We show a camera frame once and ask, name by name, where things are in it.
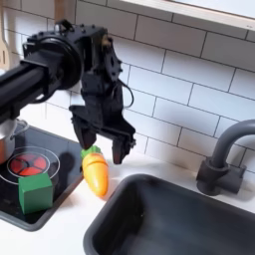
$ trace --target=green carrot top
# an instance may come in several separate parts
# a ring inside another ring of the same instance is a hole
[[[88,149],[82,149],[81,150],[81,158],[84,159],[90,153],[100,153],[100,154],[102,154],[99,147],[97,147],[96,145],[92,145]]]

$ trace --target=white countertop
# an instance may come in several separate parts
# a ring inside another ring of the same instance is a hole
[[[110,160],[111,142],[101,139],[97,144],[102,148],[105,157]],[[86,182],[82,181],[39,231],[27,232],[0,220],[0,254],[85,254],[83,238],[87,228],[120,181],[136,173],[151,174],[197,191],[195,172],[132,152],[122,165],[110,163],[110,190],[105,200],[95,197]],[[215,199],[255,213],[255,191],[242,189],[238,195],[223,193]]]

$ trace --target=red burner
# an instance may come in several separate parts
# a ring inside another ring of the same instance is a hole
[[[11,159],[10,169],[20,176],[35,175],[46,170],[47,161],[40,154],[23,153]]]

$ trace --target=orange carrot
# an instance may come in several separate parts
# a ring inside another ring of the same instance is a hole
[[[96,196],[102,197],[108,192],[108,164],[98,147],[82,150],[84,179]]]

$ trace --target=white tile wall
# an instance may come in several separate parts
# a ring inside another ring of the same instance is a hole
[[[208,33],[202,58],[255,71],[255,44]]]
[[[152,138],[148,139],[146,154],[194,171],[197,171],[205,159],[202,155]]]
[[[119,0],[65,1],[72,23],[105,26],[115,39],[124,62],[120,79],[135,99],[124,115],[136,128],[136,151],[197,170],[228,127],[255,119],[254,32]],[[54,0],[5,0],[4,6],[16,66],[27,35],[53,29]],[[68,107],[84,104],[80,90],[78,83],[56,92],[45,104],[26,107],[21,118],[76,139]],[[130,102],[128,90],[124,100]],[[255,179],[254,150],[250,135],[228,156],[229,163],[248,166],[246,179]]]
[[[244,98],[194,85],[189,105],[230,119],[255,119],[255,102]]]
[[[129,110],[124,112],[124,116],[135,127],[138,133],[177,145],[180,127]]]
[[[172,19],[172,14],[169,12],[143,7],[140,5],[123,2],[120,0],[108,0],[108,6],[160,20],[171,21]]]
[[[76,24],[106,26],[109,33],[132,39],[137,16],[107,7],[78,1]]]
[[[124,104],[127,107],[131,104],[131,94],[130,91],[125,88],[123,88],[123,93]],[[152,116],[155,105],[155,96],[137,92],[134,90],[132,90],[132,94],[135,98],[135,101],[129,109],[147,116]]]
[[[125,63],[160,72],[164,50],[118,37],[114,37],[114,45],[118,58]]]
[[[246,30],[244,29],[207,20],[196,19],[180,14],[174,14],[172,22],[241,39],[244,39],[246,36]]]
[[[154,117],[157,119],[213,135],[219,116],[171,101],[156,99]]]
[[[14,9],[21,9],[21,0],[4,0],[3,5]]]
[[[192,83],[131,67],[129,86],[161,98],[187,104]]]
[[[204,31],[143,16],[138,17],[135,34],[140,42],[193,56],[200,56],[204,37]]]
[[[162,72],[196,84],[228,91],[234,68],[167,51]]]
[[[255,73],[237,69],[230,93],[255,100]]]
[[[47,30],[47,19],[33,14],[4,8],[4,28],[25,35]]]

